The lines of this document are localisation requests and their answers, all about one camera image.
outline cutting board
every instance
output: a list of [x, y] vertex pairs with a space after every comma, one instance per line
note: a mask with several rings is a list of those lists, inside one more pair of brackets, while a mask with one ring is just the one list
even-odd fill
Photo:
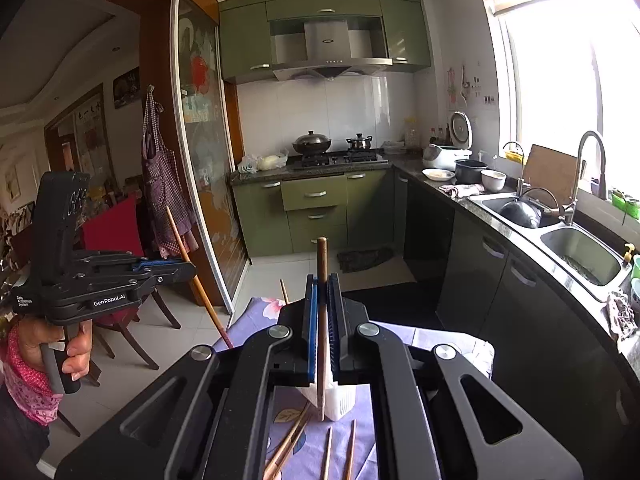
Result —
[[[573, 155], [534, 144], [524, 167], [524, 181], [531, 187], [546, 187], [560, 205], [568, 205], [574, 186], [576, 160]], [[534, 191], [531, 195], [548, 206], [555, 206], [553, 199], [544, 192]]]

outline person's hand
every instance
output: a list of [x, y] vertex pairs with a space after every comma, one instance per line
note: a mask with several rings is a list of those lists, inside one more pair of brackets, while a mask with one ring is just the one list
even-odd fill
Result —
[[[44, 372], [40, 343], [53, 343], [63, 337], [61, 326], [48, 324], [35, 317], [21, 319], [18, 325], [18, 346], [22, 360], [34, 370]], [[71, 374], [73, 381], [89, 373], [92, 343], [92, 322], [83, 321], [80, 323], [78, 335], [66, 346], [68, 358], [62, 364], [62, 373]]]

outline window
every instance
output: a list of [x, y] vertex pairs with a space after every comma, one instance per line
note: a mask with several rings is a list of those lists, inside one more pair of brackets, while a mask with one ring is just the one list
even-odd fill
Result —
[[[607, 183], [640, 197], [631, 159], [640, 154], [633, 120], [640, 80], [640, 34], [617, 0], [485, 0], [498, 21], [507, 59], [508, 140], [577, 155], [587, 130], [603, 135]], [[504, 101], [500, 112], [504, 112]], [[599, 174], [593, 139], [587, 176]]]

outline apron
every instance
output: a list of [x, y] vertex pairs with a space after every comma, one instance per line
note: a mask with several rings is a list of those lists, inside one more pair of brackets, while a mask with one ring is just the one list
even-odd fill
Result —
[[174, 216], [180, 236], [186, 239], [187, 250], [194, 250], [197, 246], [193, 247], [191, 234], [191, 225], [196, 218], [182, 193], [175, 154], [167, 149], [160, 135], [158, 114], [162, 110], [162, 105], [154, 101], [153, 93], [147, 92], [145, 118], [142, 122], [142, 174], [156, 244], [160, 255], [166, 258], [172, 254], [180, 254], [180, 247], [175, 241], [174, 231], [166, 214], [167, 206]]

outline drawer handle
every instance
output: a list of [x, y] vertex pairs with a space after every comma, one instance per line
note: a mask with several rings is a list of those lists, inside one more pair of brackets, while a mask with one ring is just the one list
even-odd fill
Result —
[[484, 237], [482, 238], [482, 247], [484, 247], [484, 250], [487, 251], [494, 258], [500, 258], [500, 259], [504, 258], [504, 253], [501, 253], [500, 251], [496, 251], [495, 249], [492, 249]]
[[518, 269], [516, 269], [514, 266], [511, 266], [511, 273], [518, 279], [519, 282], [523, 283], [524, 285], [536, 286], [536, 282], [528, 278], [525, 278], [522, 274], [520, 274]]

